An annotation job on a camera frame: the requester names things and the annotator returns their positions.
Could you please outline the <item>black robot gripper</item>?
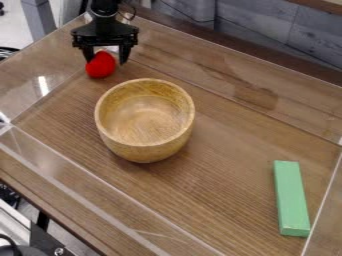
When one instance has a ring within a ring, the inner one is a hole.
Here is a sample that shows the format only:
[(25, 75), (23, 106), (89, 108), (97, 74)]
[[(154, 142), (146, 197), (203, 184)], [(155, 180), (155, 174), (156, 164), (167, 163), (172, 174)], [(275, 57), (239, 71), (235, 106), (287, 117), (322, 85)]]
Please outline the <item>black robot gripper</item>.
[(95, 46), (119, 46), (119, 61), (128, 60), (131, 47), (138, 44), (139, 28), (117, 21), (97, 24), (95, 21), (71, 30), (72, 45), (81, 48), (87, 62), (95, 57)]

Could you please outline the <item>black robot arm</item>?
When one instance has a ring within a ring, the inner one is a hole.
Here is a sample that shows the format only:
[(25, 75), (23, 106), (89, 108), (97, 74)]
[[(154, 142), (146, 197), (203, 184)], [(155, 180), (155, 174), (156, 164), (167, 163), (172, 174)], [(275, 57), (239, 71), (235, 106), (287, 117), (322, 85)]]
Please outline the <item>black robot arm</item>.
[(116, 20), (121, 0), (92, 0), (92, 20), (71, 30), (72, 46), (83, 52), (85, 61), (95, 57), (95, 47), (117, 46), (119, 62), (128, 61), (131, 49), (138, 44), (139, 28)]

